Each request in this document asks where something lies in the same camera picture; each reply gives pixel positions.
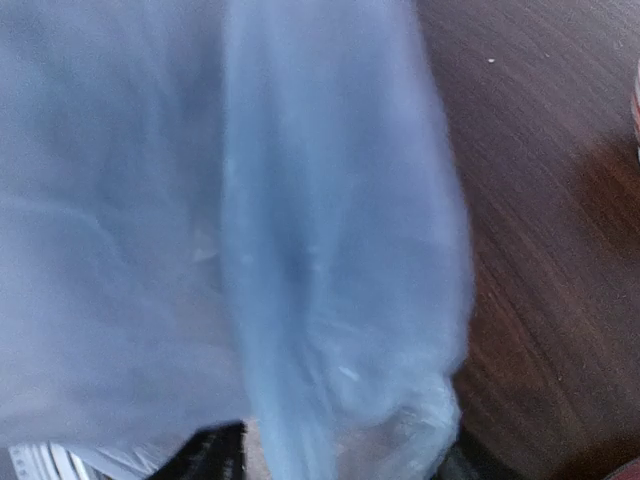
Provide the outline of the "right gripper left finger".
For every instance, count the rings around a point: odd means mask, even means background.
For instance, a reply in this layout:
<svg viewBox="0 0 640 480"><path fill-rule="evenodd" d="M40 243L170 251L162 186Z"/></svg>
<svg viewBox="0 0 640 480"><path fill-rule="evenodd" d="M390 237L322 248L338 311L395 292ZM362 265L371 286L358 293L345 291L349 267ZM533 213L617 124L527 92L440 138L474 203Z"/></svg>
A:
<svg viewBox="0 0 640 480"><path fill-rule="evenodd" d="M245 433L244 422L201 429L148 480L245 480Z"/></svg>

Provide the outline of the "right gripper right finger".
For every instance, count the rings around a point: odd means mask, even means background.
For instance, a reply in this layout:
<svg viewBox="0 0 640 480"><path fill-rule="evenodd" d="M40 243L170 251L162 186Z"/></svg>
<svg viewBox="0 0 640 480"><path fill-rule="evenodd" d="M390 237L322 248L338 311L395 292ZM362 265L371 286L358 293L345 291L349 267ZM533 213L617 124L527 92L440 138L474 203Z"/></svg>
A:
<svg viewBox="0 0 640 480"><path fill-rule="evenodd" d="M434 474L435 480L517 480L520 475L498 460L462 427Z"/></svg>

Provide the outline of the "light blue plastic trash bag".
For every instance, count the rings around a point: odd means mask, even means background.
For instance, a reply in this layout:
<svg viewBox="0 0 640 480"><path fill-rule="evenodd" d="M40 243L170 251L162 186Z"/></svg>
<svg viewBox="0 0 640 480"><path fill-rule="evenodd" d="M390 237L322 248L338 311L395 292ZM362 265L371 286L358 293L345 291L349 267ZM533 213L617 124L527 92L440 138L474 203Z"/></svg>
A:
<svg viewBox="0 0 640 480"><path fill-rule="evenodd" d="M3 445L423 479L472 290L413 2L2 3Z"/></svg>

